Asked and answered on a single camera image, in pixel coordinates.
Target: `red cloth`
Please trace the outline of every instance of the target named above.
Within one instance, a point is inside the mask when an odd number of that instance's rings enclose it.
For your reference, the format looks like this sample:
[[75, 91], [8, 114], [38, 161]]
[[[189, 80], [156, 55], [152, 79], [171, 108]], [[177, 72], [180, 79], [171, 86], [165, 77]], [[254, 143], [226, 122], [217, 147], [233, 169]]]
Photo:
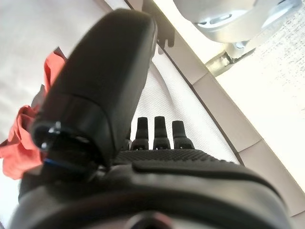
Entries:
[[[65, 59], [52, 52], [44, 63], [46, 93], [54, 83], [65, 64]], [[41, 154], [28, 132], [38, 107], [26, 105], [20, 108], [9, 137], [0, 144], [0, 158], [3, 158], [3, 173], [13, 179], [22, 178], [24, 171], [41, 164]]]

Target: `textured black rubber surface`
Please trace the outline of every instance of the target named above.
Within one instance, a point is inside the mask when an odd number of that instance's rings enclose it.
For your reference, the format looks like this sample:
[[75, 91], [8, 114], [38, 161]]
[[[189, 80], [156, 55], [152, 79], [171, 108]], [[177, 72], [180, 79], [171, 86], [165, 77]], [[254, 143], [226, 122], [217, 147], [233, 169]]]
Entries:
[[218, 160], [196, 149], [121, 151], [114, 165], [132, 164], [137, 172], [170, 173], [218, 179], [249, 180], [269, 187], [267, 181], [244, 166]]

